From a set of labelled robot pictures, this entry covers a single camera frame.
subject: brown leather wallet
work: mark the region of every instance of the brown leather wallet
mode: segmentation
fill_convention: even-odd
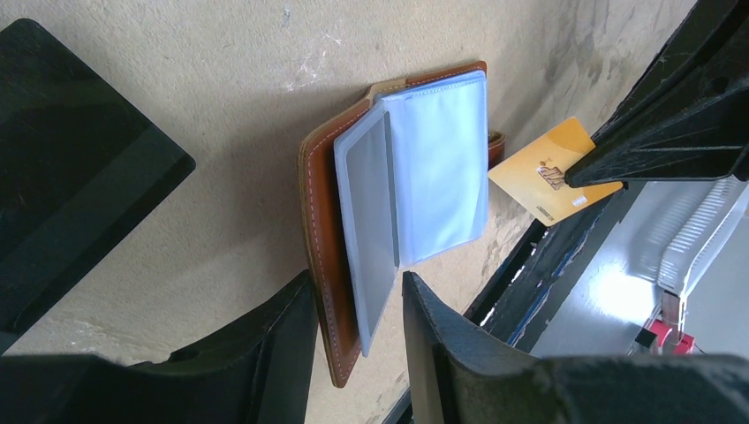
[[[476,70],[486,72],[487,64],[474,62],[438,72],[374,84],[364,98],[312,131],[299,147],[297,170],[307,262],[312,271],[317,314],[320,318],[330,377],[336,387],[346,385],[361,352],[361,345],[344,242],[336,166],[333,162],[333,142],[367,113],[374,104],[375,95],[392,93]],[[502,160],[503,134],[489,134],[488,152],[491,168]]]

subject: white plastic part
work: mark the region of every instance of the white plastic part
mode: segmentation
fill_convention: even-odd
[[[734,177],[714,183],[663,252],[657,283],[689,296],[720,253],[749,205],[749,188]]]
[[[671,240],[697,210],[715,182],[653,181],[639,197],[648,199],[650,211],[632,238],[629,272],[651,283],[658,279],[661,258]]]
[[[484,231],[487,82],[469,72],[379,97],[333,146],[361,352],[397,270]]]

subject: wallet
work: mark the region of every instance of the wallet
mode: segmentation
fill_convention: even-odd
[[[307,260],[337,387],[348,381],[362,340],[368,349],[397,269],[483,232],[486,167],[504,148],[497,132],[488,148],[475,148],[475,135],[488,127],[485,75],[486,64],[475,62],[375,84],[299,148]],[[473,144],[462,138],[466,131]]]

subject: yellow card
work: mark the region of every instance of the yellow card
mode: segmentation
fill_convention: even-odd
[[[564,173],[594,147],[578,119],[570,117],[492,168],[489,179],[551,226],[622,188],[620,182],[580,188],[564,183]]]

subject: gold card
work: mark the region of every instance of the gold card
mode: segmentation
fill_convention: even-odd
[[[622,188],[621,182],[572,188],[564,173],[595,144],[570,117],[489,171],[495,182],[546,226],[587,208]]]

